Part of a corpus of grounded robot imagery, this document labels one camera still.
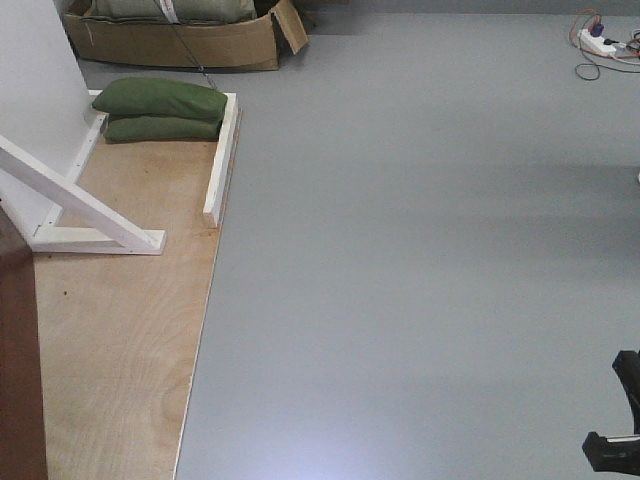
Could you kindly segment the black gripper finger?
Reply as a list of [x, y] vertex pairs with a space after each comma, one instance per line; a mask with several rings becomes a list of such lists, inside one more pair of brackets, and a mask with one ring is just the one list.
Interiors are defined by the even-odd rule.
[[601, 436], [589, 432], [582, 450], [595, 472], [639, 473], [639, 436]]
[[612, 368], [618, 376], [626, 394], [633, 417], [633, 431], [639, 433], [639, 353], [621, 350], [613, 361]]

